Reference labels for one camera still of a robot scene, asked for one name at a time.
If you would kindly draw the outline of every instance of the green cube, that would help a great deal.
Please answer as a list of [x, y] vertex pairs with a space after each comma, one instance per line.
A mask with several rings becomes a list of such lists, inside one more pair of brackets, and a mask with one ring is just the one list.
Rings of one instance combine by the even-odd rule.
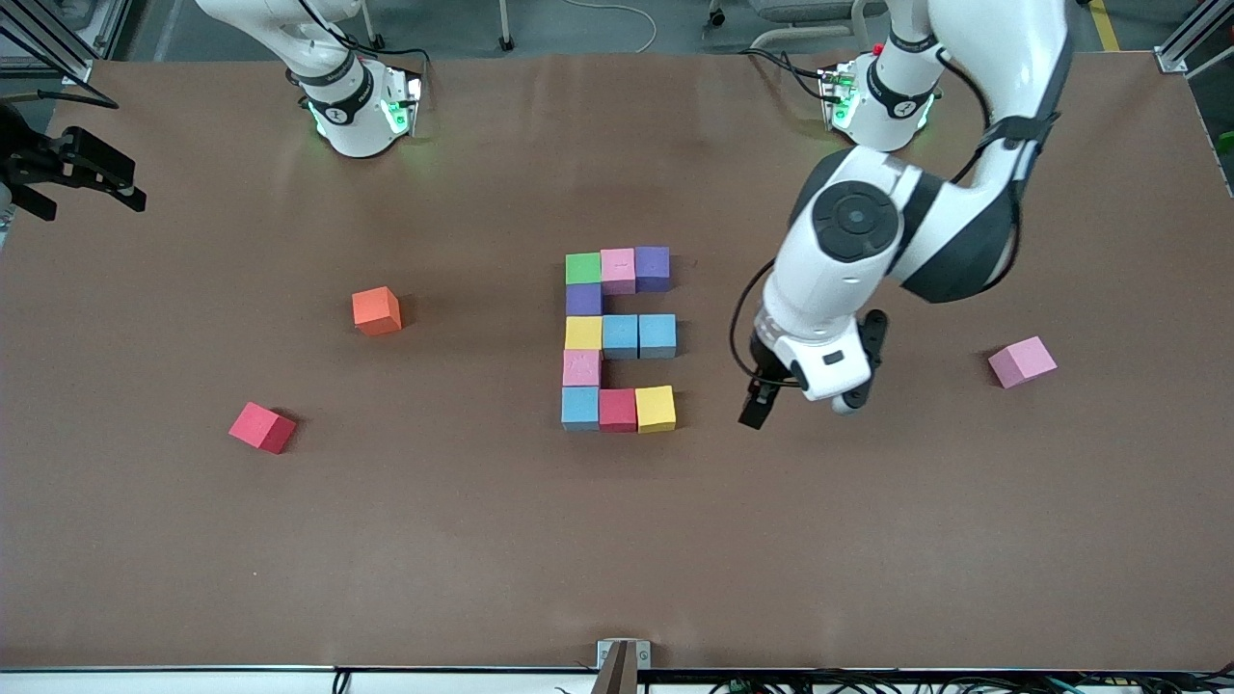
[[565, 257], [566, 284], [600, 284], [600, 253], [570, 253]]

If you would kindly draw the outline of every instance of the white cable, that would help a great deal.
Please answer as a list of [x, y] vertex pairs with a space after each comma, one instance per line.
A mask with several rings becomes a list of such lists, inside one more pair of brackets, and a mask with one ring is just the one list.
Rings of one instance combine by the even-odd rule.
[[642, 53], [643, 51], [647, 51], [652, 46], [652, 43], [655, 42], [655, 35], [659, 32], [659, 30], [655, 27], [655, 20], [652, 19], [652, 15], [648, 15], [647, 12], [639, 10], [638, 7], [631, 7], [628, 5], [596, 5], [592, 2], [581, 2], [580, 0], [561, 0], [561, 1], [569, 2], [570, 5], [578, 5], [579, 7], [591, 7], [592, 10], [626, 10], [627, 12], [638, 12], [639, 15], [647, 17], [647, 21], [652, 22], [652, 38], [648, 38], [647, 43], [644, 43], [642, 48], [634, 51], [636, 53]]

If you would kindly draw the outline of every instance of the chair seat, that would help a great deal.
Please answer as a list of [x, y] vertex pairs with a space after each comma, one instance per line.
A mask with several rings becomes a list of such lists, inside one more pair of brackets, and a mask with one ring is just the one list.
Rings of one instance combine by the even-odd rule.
[[[834, 22], [853, 15], [853, 0], [749, 0], [754, 14], [775, 23]], [[870, 2], [865, 16], [875, 17], [887, 11], [884, 2]]]

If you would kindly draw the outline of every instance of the purple cube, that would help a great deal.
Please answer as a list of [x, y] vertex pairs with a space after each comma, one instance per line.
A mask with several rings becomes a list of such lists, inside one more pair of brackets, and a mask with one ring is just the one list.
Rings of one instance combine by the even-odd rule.
[[605, 299], [600, 291], [600, 283], [592, 284], [566, 284], [565, 285], [565, 315], [568, 316], [598, 316], [605, 312]]
[[639, 246], [634, 248], [634, 290], [668, 291], [671, 286], [673, 283], [669, 282], [669, 247]]

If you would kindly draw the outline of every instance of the pink cube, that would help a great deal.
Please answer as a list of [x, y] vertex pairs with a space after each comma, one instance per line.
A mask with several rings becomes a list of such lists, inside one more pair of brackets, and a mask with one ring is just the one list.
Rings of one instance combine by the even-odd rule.
[[1030, 337], [1003, 347], [990, 357], [990, 366], [1003, 388], [1019, 385], [1058, 368], [1040, 337]]
[[637, 282], [633, 248], [600, 251], [600, 289], [605, 294], [633, 294]]
[[564, 349], [561, 352], [561, 385], [600, 388], [600, 349]]
[[254, 448], [281, 453], [295, 430], [296, 422], [278, 412], [271, 412], [257, 403], [249, 403], [244, 405], [236, 424], [227, 433]]

